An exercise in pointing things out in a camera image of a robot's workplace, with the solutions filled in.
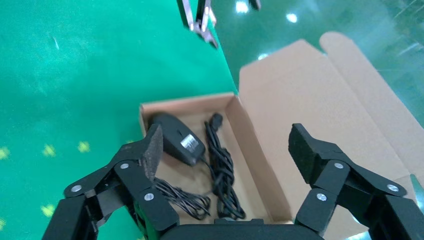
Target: open cardboard box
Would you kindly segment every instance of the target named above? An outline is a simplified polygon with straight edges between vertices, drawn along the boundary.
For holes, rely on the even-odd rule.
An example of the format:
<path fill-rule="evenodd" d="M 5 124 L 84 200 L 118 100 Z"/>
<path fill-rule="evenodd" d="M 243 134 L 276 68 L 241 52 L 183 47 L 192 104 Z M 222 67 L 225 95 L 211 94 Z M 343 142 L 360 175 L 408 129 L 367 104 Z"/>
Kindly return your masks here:
<path fill-rule="evenodd" d="M 293 220 L 310 190 L 288 151 L 293 123 L 302 123 L 314 138 L 336 143 L 356 164 L 401 184 L 406 197 L 415 200 L 410 174 L 424 183 L 424 130 L 350 39 L 329 32 L 320 44 L 326 55 L 299 40 L 243 67 L 239 96 L 142 104 L 141 127 L 145 130 L 152 114 L 168 112 L 204 139 L 203 121 L 214 112 L 223 114 L 219 137 L 233 157 L 234 189 L 247 219 Z M 210 191 L 201 163 L 189 167 L 165 155 L 156 175 L 189 192 Z M 182 224 L 198 223 L 179 213 Z M 366 230 L 337 207 L 324 238 L 341 240 Z"/>

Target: adapter label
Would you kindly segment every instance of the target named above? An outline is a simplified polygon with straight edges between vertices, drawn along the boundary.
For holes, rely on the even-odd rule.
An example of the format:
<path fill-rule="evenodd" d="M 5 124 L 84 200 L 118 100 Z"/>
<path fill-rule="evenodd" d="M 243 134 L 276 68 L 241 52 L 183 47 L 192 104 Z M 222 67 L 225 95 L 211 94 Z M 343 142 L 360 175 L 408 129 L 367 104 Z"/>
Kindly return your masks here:
<path fill-rule="evenodd" d="M 191 134 L 187 135 L 180 143 L 190 153 L 193 153 L 199 145 L 199 142 Z"/>

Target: yellow floor marking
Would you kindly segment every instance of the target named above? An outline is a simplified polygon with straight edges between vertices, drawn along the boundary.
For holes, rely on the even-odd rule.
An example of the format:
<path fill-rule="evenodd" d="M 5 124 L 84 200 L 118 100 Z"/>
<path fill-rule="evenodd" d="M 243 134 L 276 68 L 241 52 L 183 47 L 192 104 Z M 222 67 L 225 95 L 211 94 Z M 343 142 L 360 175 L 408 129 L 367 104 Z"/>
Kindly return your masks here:
<path fill-rule="evenodd" d="M 90 144 L 88 141 L 80 141 L 78 145 L 78 151 L 80 153 L 88 153 L 90 152 Z"/>
<path fill-rule="evenodd" d="M 6 220 L 4 220 L 3 218 L 0 218 L 0 231 L 3 231 L 5 226 L 6 226 Z"/>
<path fill-rule="evenodd" d="M 0 160 L 7 159 L 11 152 L 7 147 L 0 147 Z"/>
<path fill-rule="evenodd" d="M 56 150 L 53 147 L 53 145 L 45 145 L 44 150 L 42 151 L 42 154 L 46 157 L 55 157 L 56 156 Z"/>
<path fill-rule="evenodd" d="M 46 217 L 50 218 L 55 212 L 55 206 L 53 206 L 52 204 L 41 206 L 41 211 Z"/>

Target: black cable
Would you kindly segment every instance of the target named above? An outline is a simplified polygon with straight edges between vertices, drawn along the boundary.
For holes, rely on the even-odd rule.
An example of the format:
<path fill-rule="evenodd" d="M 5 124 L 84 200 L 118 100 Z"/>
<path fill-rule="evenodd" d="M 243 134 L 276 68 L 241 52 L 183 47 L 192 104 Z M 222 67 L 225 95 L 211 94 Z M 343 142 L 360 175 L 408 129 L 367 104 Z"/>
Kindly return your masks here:
<path fill-rule="evenodd" d="M 217 136 L 218 128 L 222 125 L 223 117 L 215 113 L 209 122 L 205 121 L 207 145 L 210 164 L 202 159 L 209 167 L 212 176 L 212 192 L 218 197 L 217 211 L 219 218 L 245 219 L 246 213 L 240 206 L 239 199 L 233 189 L 234 164 L 230 153 L 221 147 Z"/>
<path fill-rule="evenodd" d="M 211 215 L 209 213 L 211 199 L 208 196 L 183 191 L 157 177 L 154 178 L 153 184 L 168 202 L 177 205 L 191 217 L 203 220 Z"/>

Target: cable plug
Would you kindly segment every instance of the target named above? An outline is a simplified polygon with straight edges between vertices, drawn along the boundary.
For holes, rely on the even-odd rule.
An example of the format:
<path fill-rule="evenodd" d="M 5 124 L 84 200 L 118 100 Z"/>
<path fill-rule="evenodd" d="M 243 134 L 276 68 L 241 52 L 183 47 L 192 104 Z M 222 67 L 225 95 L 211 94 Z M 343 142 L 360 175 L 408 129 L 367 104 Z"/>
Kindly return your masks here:
<path fill-rule="evenodd" d="M 223 116 L 219 113 L 214 113 L 209 120 L 210 127 L 216 132 L 223 125 Z"/>

